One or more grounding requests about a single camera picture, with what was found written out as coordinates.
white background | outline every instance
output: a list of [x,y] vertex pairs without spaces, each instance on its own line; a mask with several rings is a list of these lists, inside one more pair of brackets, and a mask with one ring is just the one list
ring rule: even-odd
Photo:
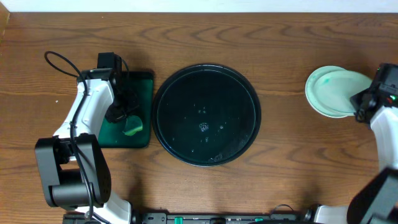
[[398,12],[398,0],[0,0],[10,12]]

wood grain tabletop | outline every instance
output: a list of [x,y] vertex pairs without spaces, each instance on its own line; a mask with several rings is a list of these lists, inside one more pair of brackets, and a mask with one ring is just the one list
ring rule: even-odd
[[0,46],[3,223],[61,223],[65,213],[44,200],[34,146],[66,118],[76,80],[50,67],[46,50],[80,70],[96,67],[99,52],[115,52],[131,70],[155,72],[154,93],[177,70],[206,62],[234,68],[256,89],[260,132],[228,164],[184,164],[153,132],[145,149],[103,149],[113,190],[143,212],[347,205],[378,173],[372,131],[353,117],[318,114],[304,86],[325,65],[373,78],[379,63],[397,63],[397,14],[12,13]]

green connector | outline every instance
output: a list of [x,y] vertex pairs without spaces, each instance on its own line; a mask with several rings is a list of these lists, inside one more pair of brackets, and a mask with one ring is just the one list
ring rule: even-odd
[[175,217],[174,224],[182,224],[182,217]]

green tray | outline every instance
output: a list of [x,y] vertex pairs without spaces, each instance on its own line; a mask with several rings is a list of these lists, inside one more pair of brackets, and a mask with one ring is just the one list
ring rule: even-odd
[[98,142],[102,148],[142,148],[149,143],[154,76],[151,72],[130,72],[129,77],[124,86],[133,86],[136,90],[139,107],[132,115],[141,118],[142,131],[133,136],[127,136],[123,133],[126,120],[118,123],[109,123],[104,119],[98,136]]

stacked plate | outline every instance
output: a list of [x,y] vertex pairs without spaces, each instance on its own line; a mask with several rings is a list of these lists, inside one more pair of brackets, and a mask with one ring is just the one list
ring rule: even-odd
[[316,69],[305,84],[305,96],[314,110],[331,118],[353,116],[349,101],[353,95],[369,88],[372,80],[358,72],[337,66]]

